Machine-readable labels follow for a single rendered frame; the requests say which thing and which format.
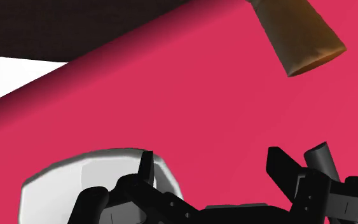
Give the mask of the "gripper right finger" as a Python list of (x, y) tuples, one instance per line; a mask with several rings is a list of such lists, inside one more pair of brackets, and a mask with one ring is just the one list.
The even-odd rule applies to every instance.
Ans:
[(295, 224), (358, 224), (358, 176), (344, 182), (300, 166), (277, 146), (269, 147), (266, 172), (291, 201)]

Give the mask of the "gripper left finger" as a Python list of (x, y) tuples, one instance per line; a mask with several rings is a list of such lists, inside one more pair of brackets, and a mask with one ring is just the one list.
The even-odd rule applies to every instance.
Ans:
[(199, 210), (170, 192), (153, 187), (154, 154), (143, 151), (139, 170), (120, 177), (108, 191), (94, 186), (81, 191), (67, 224), (99, 224), (103, 210), (133, 202), (146, 215), (144, 224), (199, 224)]

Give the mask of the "dark grey cylinder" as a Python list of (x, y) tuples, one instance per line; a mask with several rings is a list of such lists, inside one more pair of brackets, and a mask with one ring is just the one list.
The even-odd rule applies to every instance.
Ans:
[(307, 150), (303, 156), (308, 168), (316, 169), (332, 180), (340, 182), (338, 171), (326, 141)]

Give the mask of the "white bowl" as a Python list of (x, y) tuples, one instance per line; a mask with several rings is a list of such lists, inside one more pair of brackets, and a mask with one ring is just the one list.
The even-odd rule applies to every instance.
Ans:
[[(97, 150), (56, 162), (28, 178), (22, 185), (18, 224), (67, 224), (78, 194), (89, 187), (111, 191), (117, 180), (137, 173), (144, 150)], [(179, 183), (154, 154), (154, 187), (183, 199)], [(142, 224), (146, 215), (133, 203), (103, 210), (99, 224)]]

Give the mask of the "brown tapered vase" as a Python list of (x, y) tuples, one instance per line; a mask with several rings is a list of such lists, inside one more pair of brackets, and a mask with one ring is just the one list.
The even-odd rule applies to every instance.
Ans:
[(315, 69), (347, 50), (307, 0), (246, 0), (288, 77)]

